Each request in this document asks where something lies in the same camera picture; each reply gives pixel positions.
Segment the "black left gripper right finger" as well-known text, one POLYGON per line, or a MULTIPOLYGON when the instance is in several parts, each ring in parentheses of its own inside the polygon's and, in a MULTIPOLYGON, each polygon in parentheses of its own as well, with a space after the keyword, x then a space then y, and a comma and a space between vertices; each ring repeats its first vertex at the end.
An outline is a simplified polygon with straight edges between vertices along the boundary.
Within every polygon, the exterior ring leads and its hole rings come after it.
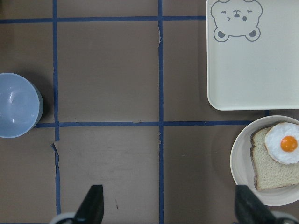
POLYGON ((276 218, 247 185, 235 188, 235 216, 239 224, 274 224, 276 218))

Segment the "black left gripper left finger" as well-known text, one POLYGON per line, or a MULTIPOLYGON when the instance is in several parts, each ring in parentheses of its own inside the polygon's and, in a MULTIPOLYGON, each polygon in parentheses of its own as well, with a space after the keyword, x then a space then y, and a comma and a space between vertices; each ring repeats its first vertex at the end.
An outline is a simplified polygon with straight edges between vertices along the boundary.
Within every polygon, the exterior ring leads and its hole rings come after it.
POLYGON ((103 220, 103 186, 92 185, 74 216, 75 224, 100 224, 103 220))

